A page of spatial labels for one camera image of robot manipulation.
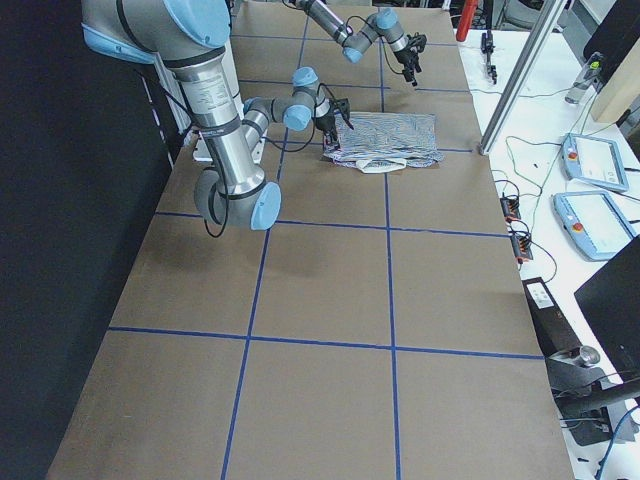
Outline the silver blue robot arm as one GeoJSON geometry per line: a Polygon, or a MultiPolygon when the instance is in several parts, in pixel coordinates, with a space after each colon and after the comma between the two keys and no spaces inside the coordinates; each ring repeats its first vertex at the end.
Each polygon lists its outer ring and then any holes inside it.
{"type": "Polygon", "coordinates": [[[230,36],[223,1],[85,1],[82,28],[88,47],[106,56],[151,64],[162,60],[181,85],[187,112],[213,160],[200,174],[194,203],[205,221],[267,230],[281,206],[279,186],[267,180],[253,152],[272,123],[321,130],[338,147],[337,114],[349,103],[333,97],[310,67],[295,71],[289,97],[254,98],[239,109],[223,66],[230,36]]]}
{"type": "Polygon", "coordinates": [[[353,64],[382,39],[402,66],[400,72],[394,73],[411,86],[418,85],[416,75],[422,72],[419,57],[425,50],[427,37],[421,33],[407,34],[393,9],[384,8],[361,18],[363,25],[356,31],[350,25],[351,18],[341,19],[323,1],[284,1],[284,5],[304,12],[341,47],[343,56],[353,64]]]}

